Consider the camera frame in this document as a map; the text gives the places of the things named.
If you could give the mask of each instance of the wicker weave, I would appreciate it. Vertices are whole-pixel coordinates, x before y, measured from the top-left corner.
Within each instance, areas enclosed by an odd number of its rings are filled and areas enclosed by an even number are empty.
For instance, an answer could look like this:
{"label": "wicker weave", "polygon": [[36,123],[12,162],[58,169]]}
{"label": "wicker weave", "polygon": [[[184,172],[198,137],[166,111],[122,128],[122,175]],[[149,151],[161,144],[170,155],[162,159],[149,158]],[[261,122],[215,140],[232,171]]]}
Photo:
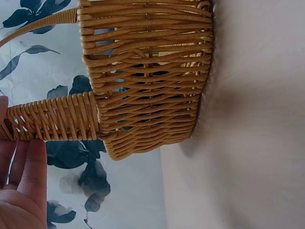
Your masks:
{"label": "wicker weave", "polygon": [[[0,139],[98,138],[120,160],[187,138],[210,69],[210,2],[80,0],[78,9],[25,26],[0,46],[38,27],[76,22],[93,92],[9,108]],[[114,30],[97,32],[105,28]]]}

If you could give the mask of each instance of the wrapped handle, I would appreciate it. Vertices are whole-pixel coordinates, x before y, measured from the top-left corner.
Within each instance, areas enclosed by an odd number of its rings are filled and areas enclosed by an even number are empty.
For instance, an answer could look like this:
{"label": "wrapped handle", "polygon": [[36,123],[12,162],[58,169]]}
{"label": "wrapped handle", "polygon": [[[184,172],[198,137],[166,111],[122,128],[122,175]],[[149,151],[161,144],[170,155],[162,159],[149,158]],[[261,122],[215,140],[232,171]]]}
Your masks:
{"label": "wrapped handle", "polygon": [[100,132],[97,112],[93,92],[13,106],[0,125],[0,139],[108,140],[112,135]]}
{"label": "wrapped handle", "polygon": [[39,29],[41,27],[55,25],[55,24],[77,23],[77,9],[78,8],[72,8],[69,10],[61,11],[53,15],[50,15],[48,17],[37,20],[35,22],[32,22],[28,25],[25,25],[20,29],[17,29],[9,36],[5,37],[2,41],[0,41],[0,47],[2,47],[3,45],[5,45],[9,41],[13,40],[14,38],[20,35],[23,35],[35,29]]}

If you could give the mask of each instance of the beige surface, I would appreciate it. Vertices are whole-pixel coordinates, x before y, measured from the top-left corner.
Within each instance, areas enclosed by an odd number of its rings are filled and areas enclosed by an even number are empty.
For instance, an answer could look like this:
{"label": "beige surface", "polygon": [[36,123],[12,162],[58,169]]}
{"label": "beige surface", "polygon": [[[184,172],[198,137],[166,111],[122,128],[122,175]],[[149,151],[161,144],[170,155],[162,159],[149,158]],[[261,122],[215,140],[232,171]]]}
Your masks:
{"label": "beige surface", "polygon": [[162,147],[168,229],[304,229],[305,1],[216,2],[198,127]]}

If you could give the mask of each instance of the woven basket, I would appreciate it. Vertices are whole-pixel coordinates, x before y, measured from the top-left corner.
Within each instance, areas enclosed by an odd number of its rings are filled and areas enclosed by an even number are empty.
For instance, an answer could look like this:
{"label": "woven basket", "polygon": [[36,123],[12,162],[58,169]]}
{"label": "woven basket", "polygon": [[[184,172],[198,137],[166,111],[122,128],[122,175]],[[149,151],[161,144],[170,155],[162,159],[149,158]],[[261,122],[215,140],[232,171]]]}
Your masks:
{"label": "woven basket", "polygon": [[[80,26],[93,91],[9,108],[0,139],[101,139],[110,157],[120,160],[191,134],[212,58],[209,1],[80,0],[79,8],[18,29],[0,47],[60,23]],[[97,32],[107,28],[113,30]]]}

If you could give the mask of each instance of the leaf print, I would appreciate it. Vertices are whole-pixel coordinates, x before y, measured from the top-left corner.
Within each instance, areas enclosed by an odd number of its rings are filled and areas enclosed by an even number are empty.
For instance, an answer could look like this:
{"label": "leaf print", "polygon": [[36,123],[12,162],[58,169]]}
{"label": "leaf print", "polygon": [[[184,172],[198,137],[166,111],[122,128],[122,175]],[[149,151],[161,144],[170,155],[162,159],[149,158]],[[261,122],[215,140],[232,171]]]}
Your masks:
{"label": "leaf print", "polygon": [[47,99],[57,98],[66,96],[68,94],[68,87],[67,86],[57,86],[55,89],[52,89],[47,94]]}
{"label": "leaf print", "polygon": [[46,147],[49,166],[71,169],[88,161],[88,150],[80,141],[49,141]]}
{"label": "leaf print", "polygon": [[38,54],[40,52],[54,52],[60,54],[59,52],[48,49],[47,47],[44,47],[42,45],[33,45],[30,48],[28,48],[25,52],[28,54]]}
{"label": "leaf print", "polygon": [[89,78],[84,75],[77,75],[73,79],[72,89],[69,94],[78,94],[83,92],[91,92]]}
{"label": "leaf print", "polygon": [[3,69],[0,72],[0,80],[3,80],[6,76],[8,76],[9,74],[11,74],[17,67],[18,63],[19,63],[19,58],[20,55],[15,56],[9,63],[8,65],[5,67],[5,69]]}
{"label": "leaf print", "polygon": [[41,27],[39,29],[32,30],[31,32],[34,34],[44,34],[50,30],[52,30],[55,27],[55,25],[49,25],[45,27]]}
{"label": "leaf print", "polygon": [[79,175],[76,175],[72,171],[69,171],[69,174],[63,176],[59,180],[59,188],[61,192],[65,194],[73,194],[73,195],[79,195],[82,194],[82,188],[79,187],[77,181],[80,178]]}
{"label": "leaf print", "polygon": [[106,153],[104,142],[97,139],[94,141],[81,141],[88,149],[91,157],[100,158],[100,152]]}
{"label": "leaf print", "polygon": [[70,4],[71,0],[56,0],[52,7],[52,12],[56,13]]}
{"label": "leaf print", "polygon": [[16,10],[8,19],[2,24],[5,28],[11,28],[21,25],[30,19],[31,11],[26,9]]}
{"label": "leaf print", "polygon": [[[7,20],[3,22],[4,28],[19,25],[28,25],[34,21],[42,19],[56,13],[70,4],[71,0],[46,0],[41,6],[42,0],[20,0],[23,9],[17,9]],[[34,34],[44,34],[52,30],[54,26],[47,26],[33,30]]]}
{"label": "leaf print", "polygon": [[42,0],[20,0],[20,6],[36,12],[41,6]]}
{"label": "leaf print", "polygon": [[65,208],[58,201],[52,200],[47,202],[47,222],[48,226],[56,228],[52,223],[70,223],[75,219],[76,212],[71,208]]}
{"label": "leaf print", "polygon": [[97,193],[107,196],[111,189],[107,181],[107,174],[102,164],[96,159],[90,159],[85,171],[82,172],[78,184],[83,188],[84,193]]}
{"label": "leaf print", "polygon": [[85,209],[87,212],[97,212],[101,208],[102,202],[105,197],[96,193],[92,194],[85,203]]}

